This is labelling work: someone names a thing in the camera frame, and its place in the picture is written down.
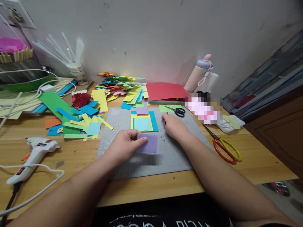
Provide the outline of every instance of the yellow scissors handle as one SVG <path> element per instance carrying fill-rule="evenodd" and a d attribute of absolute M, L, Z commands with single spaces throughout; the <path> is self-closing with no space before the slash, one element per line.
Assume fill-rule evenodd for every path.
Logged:
<path fill-rule="evenodd" d="M 242 156 L 241 156 L 240 152 L 239 152 L 231 143 L 229 143 L 228 141 L 226 141 L 226 140 L 223 139 L 223 138 L 220 138 L 219 141 L 223 144 L 223 146 L 224 146 L 229 152 L 230 152 L 230 150 L 228 149 L 226 143 L 227 143 L 229 146 L 231 146 L 231 147 L 234 149 L 234 151 L 237 153 L 238 158 L 235 157 L 236 160 L 237 160 L 237 161 L 242 161 Z"/>

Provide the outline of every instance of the cutting mat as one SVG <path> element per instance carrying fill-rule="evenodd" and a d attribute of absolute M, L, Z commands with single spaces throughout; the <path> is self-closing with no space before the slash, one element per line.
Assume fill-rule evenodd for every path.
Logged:
<path fill-rule="evenodd" d="M 147 132 L 158 135 L 158 153 L 134 153 L 127 162 L 117 169 L 112 177 L 113 179 L 135 178 L 193 169 L 182 147 L 165 133 L 161 119 L 163 113 L 160 112 L 159 108 L 148 108 L 148 110 L 154 111 L 159 128 L 158 132 Z M 104 151 L 108 149 L 120 130 L 130 129 L 130 114 L 130 110 L 110 108 L 106 121 L 113 126 L 114 129 L 110 130 L 107 127 L 104 128 L 98 148 L 97 158 L 104 154 Z M 201 132 L 187 109 L 185 117 L 180 119 L 186 123 L 191 133 L 197 136 L 213 150 L 212 146 Z"/>

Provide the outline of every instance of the wooden cabinet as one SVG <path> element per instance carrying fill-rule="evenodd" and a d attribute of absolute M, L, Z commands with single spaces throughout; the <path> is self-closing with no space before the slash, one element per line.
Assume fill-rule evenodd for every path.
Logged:
<path fill-rule="evenodd" d="M 268 108 L 271 111 L 256 113 L 257 118 L 245 128 L 299 177 L 296 182 L 303 188 L 302 88 L 300 91 L 300 96 L 273 103 Z"/>

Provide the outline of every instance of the floor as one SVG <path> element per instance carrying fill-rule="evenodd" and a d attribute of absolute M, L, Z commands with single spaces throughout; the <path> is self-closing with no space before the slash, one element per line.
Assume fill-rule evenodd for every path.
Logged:
<path fill-rule="evenodd" d="M 284 181 L 284 183 L 290 190 L 290 197 L 284 197 L 276 192 L 271 191 L 261 184 L 257 185 L 257 187 L 265 195 L 267 195 L 285 214 L 294 220 L 300 227 L 303 227 L 303 193 L 301 193 L 295 187 L 292 181 Z"/>

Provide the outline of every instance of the white wall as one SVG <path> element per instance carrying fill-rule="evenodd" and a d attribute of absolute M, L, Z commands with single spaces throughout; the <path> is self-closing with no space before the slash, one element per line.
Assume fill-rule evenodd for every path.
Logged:
<path fill-rule="evenodd" d="M 213 94 L 221 97 L 303 27 L 300 0 L 21 1 L 38 29 L 25 29 L 30 39 L 47 43 L 50 33 L 64 44 L 64 31 L 74 43 L 84 40 L 83 66 L 95 82 L 109 71 L 184 85 L 195 62 L 211 53 L 220 75 Z M 55 59 L 38 56 L 68 75 Z"/>

